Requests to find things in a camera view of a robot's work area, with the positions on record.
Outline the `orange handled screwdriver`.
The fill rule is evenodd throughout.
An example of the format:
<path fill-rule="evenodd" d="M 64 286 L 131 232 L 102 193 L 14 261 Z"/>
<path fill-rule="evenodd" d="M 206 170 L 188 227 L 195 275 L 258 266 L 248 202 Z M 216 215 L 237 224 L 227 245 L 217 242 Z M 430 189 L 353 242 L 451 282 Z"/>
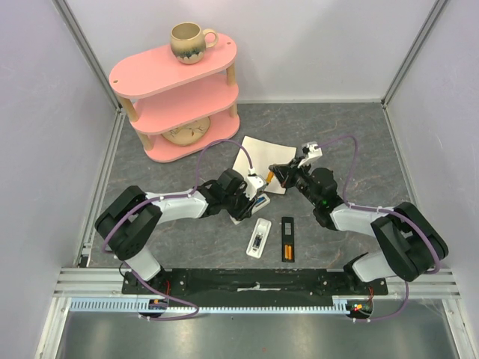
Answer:
<path fill-rule="evenodd" d="M 272 182 L 273 177 L 274 177 L 274 173 L 272 171 L 269 171 L 269 173 L 266 176 L 265 183 L 269 185 Z"/>

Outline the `slim white remote control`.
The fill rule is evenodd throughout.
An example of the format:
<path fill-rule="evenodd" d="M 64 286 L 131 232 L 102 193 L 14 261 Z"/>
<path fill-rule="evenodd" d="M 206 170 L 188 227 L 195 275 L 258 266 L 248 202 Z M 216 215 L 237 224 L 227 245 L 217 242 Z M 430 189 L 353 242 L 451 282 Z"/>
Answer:
<path fill-rule="evenodd" d="M 252 217 L 256 212 L 259 212 L 261 209 L 268 206 L 270 202 L 271 200 L 267 194 L 261 194 L 258 196 L 257 201 L 255 202 L 255 205 L 251 208 L 251 211 L 247 214 L 246 217 L 244 217 L 241 220 L 236 220 L 234 217 L 230 217 L 230 219 L 235 225 L 238 225 L 245 219 Z"/>

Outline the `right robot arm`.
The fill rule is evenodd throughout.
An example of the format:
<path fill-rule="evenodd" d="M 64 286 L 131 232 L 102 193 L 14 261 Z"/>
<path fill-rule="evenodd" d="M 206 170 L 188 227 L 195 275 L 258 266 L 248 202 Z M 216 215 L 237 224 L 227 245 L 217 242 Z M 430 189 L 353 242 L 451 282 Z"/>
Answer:
<path fill-rule="evenodd" d="M 437 269 L 449 254 L 444 239 L 418 208 L 402 202 L 392 208 L 365 208 L 347 204 L 338 195 L 334 174 L 327 168 L 300 167 L 296 160 L 270 165 L 284 189 L 296 188 L 314 206 L 314 217 L 324 228 L 374 237 L 380 250 L 350 261 L 344 270 L 344 289 L 362 293 L 370 282 L 397 276 L 406 282 Z"/>

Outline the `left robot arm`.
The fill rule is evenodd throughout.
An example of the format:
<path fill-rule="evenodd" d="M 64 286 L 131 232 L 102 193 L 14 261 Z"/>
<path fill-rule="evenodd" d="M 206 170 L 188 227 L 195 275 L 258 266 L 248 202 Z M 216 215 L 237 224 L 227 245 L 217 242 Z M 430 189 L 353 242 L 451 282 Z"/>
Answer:
<path fill-rule="evenodd" d="M 154 194 L 131 185 L 98 217 L 94 227 L 105 251 L 125 262 L 148 294 L 164 286 L 162 267 L 146 247 L 156 226 L 184 218 L 199 219 L 226 211 L 235 221 L 251 217 L 266 180 L 249 171 L 243 177 L 228 168 L 218 179 L 186 191 Z"/>

